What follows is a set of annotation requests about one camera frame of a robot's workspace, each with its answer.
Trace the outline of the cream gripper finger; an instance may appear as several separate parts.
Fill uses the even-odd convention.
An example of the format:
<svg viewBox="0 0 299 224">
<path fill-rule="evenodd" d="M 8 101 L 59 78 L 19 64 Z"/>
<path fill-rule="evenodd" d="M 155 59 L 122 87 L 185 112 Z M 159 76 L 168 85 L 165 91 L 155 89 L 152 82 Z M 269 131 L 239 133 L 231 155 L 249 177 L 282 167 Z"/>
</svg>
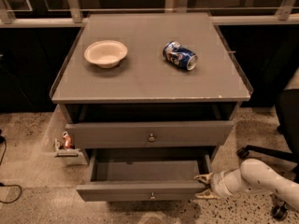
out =
<svg viewBox="0 0 299 224">
<path fill-rule="evenodd" d="M 212 173 L 203 174 L 203 175 L 197 175 L 194 179 L 199 181 L 199 182 L 202 182 L 204 184 L 209 184 L 212 176 L 213 176 Z"/>
<path fill-rule="evenodd" d="M 219 196 L 211 189 L 206 189 L 202 192 L 198 192 L 195 194 L 195 197 L 198 199 L 219 199 Z"/>
</svg>

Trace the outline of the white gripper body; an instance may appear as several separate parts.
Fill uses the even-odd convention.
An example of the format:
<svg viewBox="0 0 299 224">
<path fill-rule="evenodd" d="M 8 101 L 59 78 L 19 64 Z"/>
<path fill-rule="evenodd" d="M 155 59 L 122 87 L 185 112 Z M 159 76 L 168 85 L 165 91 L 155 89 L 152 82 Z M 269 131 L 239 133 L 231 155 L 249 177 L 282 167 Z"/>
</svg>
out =
<svg viewBox="0 0 299 224">
<path fill-rule="evenodd" d="M 238 189 L 238 179 L 235 171 L 214 173 L 210 180 L 211 190 L 219 197 L 232 196 Z"/>
</svg>

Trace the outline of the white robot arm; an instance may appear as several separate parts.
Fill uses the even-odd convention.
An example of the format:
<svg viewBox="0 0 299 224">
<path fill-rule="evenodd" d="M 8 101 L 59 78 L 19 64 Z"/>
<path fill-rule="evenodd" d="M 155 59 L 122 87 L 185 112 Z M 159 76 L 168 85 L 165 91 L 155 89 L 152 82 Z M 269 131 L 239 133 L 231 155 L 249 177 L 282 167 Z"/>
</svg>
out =
<svg viewBox="0 0 299 224">
<path fill-rule="evenodd" d="M 247 159 L 242 161 L 237 169 L 197 175 L 194 179 L 207 185 L 206 189 L 195 194 L 199 199 L 268 191 L 299 211 L 299 184 L 279 175 L 263 161 Z"/>
</svg>

